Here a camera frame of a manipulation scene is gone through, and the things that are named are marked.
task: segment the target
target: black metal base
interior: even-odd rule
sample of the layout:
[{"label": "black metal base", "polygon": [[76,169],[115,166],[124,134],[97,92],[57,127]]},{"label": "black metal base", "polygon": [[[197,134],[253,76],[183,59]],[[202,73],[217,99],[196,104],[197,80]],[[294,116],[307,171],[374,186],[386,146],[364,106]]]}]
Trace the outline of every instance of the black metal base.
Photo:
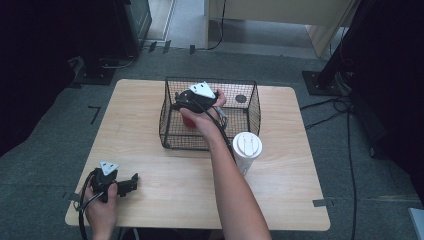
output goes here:
[{"label": "black metal base", "polygon": [[87,69],[85,66],[80,69],[75,77],[73,84],[87,84],[87,85],[106,85],[109,86],[113,75],[115,74],[113,68],[95,68]]},{"label": "black metal base", "polygon": [[332,81],[327,87],[320,87],[318,84],[318,76],[320,72],[302,71],[303,80],[310,95],[321,96],[342,96],[339,86]]}]

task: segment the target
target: carpeted floor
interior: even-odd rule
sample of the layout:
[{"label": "carpeted floor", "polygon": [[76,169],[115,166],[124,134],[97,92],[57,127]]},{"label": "carpeted floor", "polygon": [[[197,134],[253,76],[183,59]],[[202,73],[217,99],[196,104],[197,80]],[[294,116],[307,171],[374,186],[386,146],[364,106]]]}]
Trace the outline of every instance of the carpeted floor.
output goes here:
[{"label": "carpeted floor", "polygon": [[[0,239],[80,238],[79,229],[64,221],[69,202],[62,196],[75,190],[119,79],[255,80],[259,85],[292,87],[299,105],[305,106],[329,99],[310,96],[302,79],[302,70],[320,71],[325,64],[324,60],[222,52],[190,55],[188,49],[174,48],[163,54],[157,48],[152,53],[143,51],[132,65],[118,69],[110,86],[63,90],[28,140],[0,159]],[[89,106],[101,107],[93,124],[96,110]],[[304,124],[335,111],[331,104],[306,109],[302,111]],[[344,114],[307,130],[331,228],[325,232],[272,231],[274,239],[351,238],[354,199],[347,122]],[[372,159],[358,119],[350,115],[349,122],[357,190],[355,239],[416,239],[408,208],[423,206],[409,176],[390,160]]]}]

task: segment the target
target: wooden desk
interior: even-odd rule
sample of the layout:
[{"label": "wooden desk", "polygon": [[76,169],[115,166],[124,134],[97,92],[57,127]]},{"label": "wooden desk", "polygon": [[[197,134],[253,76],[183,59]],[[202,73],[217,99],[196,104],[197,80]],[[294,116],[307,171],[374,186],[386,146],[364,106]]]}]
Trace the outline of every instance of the wooden desk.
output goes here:
[{"label": "wooden desk", "polygon": [[[324,54],[342,26],[349,26],[359,0],[231,0],[225,18],[306,25],[318,57]],[[206,47],[209,20],[221,19],[224,0],[204,0]]]},{"label": "wooden desk", "polygon": [[[263,153],[246,175],[272,230],[330,227],[296,95],[259,86]],[[163,81],[120,80],[76,192],[100,160],[120,164],[118,181],[139,173],[138,189],[118,199],[118,226],[220,229],[208,152],[164,149],[159,139]],[[69,225],[78,225],[72,204]]]}]

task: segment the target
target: person's left hand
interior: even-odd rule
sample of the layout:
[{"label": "person's left hand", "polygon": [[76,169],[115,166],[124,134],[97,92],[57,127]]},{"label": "person's left hand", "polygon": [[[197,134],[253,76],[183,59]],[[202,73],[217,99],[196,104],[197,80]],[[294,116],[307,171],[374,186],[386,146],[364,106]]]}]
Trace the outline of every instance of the person's left hand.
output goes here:
[{"label": "person's left hand", "polygon": [[[112,237],[113,229],[118,220],[117,196],[118,185],[112,183],[108,189],[108,202],[103,203],[99,198],[87,205],[85,215],[91,228],[93,229],[93,240],[109,240]],[[85,190],[84,202],[94,195],[91,189],[91,179]]]}]

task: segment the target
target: black wire basket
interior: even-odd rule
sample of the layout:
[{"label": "black wire basket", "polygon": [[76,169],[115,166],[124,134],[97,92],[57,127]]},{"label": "black wire basket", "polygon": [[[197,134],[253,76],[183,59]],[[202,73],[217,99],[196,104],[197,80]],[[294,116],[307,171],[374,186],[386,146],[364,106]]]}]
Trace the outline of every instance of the black wire basket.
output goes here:
[{"label": "black wire basket", "polygon": [[225,134],[230,142],[240,132],[259,136],[261,109],[255,81],[167,77],[159,120],[159,136],[164,148],[208,150],[200,132],[196,128],[187,127],[180,112],[172,108],[176,102],[176,93],[180,94],[189,86],[202,82],[206,82],[214,92],[218,88],[224,92],[227,102],[222,110],[227,116]]}]

